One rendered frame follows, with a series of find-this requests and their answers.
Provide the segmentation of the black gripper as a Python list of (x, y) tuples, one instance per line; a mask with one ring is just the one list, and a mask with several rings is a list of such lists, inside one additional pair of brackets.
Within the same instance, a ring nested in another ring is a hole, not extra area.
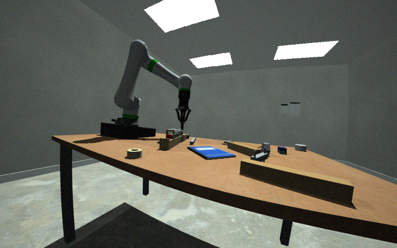
[[(181, 123), (181, 129), (182, 130), (184, 129), (184, 123), (185, 123), (185, 121), (187, 121), (189, 113), (191, 112), (191, 110), (188, 107), (188, 103), (189, 103), (189, 99), (188, 98), (179, 98), (179, 105), (182, 104), (182, 105), (186, 105), (187, 106), (187, 108), (185, 108), (185, 109), (180, 109), (181, 116), (179, 115), (179, 109), (178, 108), (175, 109), (176, 112), (177, 112), (178, 120)], [(185, 114), (186, 114), (187, 110), (188, 110), (188, 112), (187, 112), (187, 115), (186, 115), (186, 118), (185, 118)]]

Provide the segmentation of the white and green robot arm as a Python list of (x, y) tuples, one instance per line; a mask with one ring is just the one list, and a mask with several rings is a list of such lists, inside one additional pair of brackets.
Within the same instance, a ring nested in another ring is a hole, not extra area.
[(177, 87), (179, 89), (178, 98), (190, 99), (191, 77), (186, 74), (180, 77), (175, 75), (149, 56), (147, 46), (144, 42), (135, 40), (130, 44), (126, 68), (114, 96), (115, 104), (123, 108), (123, 118), (118, 117), (111, 120), (115, 124), (139, 127), (138, 117), (141, 100), (135, 97), (135, 89), (141, 67)]

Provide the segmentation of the white short cylinder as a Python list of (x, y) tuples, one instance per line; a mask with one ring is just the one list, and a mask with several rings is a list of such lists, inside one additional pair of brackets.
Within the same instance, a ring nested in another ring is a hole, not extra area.
[(307, 149), (307, 146), (305, 146), (305, 145), (295, 144), (295, 150), (306, 151), (306, 149)]

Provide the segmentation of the blue notebook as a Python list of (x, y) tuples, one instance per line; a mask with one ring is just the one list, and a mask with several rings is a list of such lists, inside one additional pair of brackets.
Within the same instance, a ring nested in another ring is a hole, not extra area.
[(211, 146), (187, 147), (187, 149), (191, 150), (192, 152), (196, 153), (197, 155), (203, 157), (206, 160), (236, 157), (236, 155), (232, 153), (228, 153)]

